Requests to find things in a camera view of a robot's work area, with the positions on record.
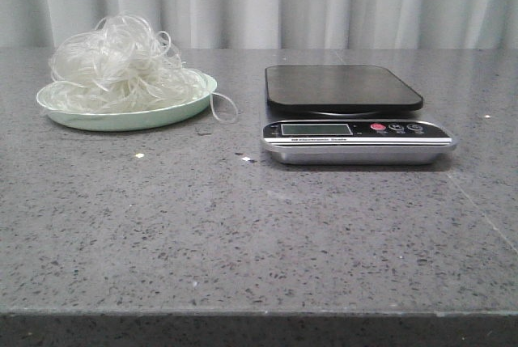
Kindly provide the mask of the white translucent vermicelli bundle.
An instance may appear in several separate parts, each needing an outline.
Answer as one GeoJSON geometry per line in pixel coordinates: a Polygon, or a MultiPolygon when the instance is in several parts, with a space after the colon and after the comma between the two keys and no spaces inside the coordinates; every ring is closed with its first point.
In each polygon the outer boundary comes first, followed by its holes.
{"type": "MultiPolygon", "coordinates": [[[[205,92],[204,73],[185,67],[171,36],[137,15],[105,17],[93,30],[69,37],[49,66],[54,109],[67,112],[150,111],[186,104],[205,92]]],[[[217,88],[207,108],[221,123],[238,118],[234,101],[217,88]]]]}

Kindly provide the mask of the grey pleated curtain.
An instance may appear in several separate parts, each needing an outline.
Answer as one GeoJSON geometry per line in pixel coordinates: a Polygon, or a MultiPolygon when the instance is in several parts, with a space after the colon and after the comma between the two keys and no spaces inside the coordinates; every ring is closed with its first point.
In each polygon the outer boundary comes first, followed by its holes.
{"type": "Polygon", "coordinates": [[[131,12],[183,49],[514,49],[517,0],[1,0],[3,46],[131,12]]]}

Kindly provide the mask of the light green round plate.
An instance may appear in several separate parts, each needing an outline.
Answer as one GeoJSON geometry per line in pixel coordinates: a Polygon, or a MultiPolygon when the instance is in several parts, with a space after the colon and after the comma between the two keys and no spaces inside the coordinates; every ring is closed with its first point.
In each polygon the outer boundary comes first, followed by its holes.
{"type": "Polygon", "coordinates": [[[199,99],[143,112],[89,114],[54,109],[50,86],[42,88],[36,94],[36,101],[52,121],[73,129],[100,132],[153,129],[187,120],[204,111],[210,104],[210,97],[217,88],[217,82],[208,74],[202,74],[202,83],[205,92],[199,99]]]}

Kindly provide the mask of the black silver kitchen scale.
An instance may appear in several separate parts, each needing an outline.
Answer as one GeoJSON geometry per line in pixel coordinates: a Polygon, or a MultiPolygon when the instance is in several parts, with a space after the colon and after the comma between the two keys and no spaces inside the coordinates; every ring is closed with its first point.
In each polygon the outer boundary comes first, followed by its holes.
{"type": "Polygon", "coordinates": [[[261,144],[286,164],[428,164],[453,152],[457,139],[423,105],[381,66],[270,66],[261,144]]]}

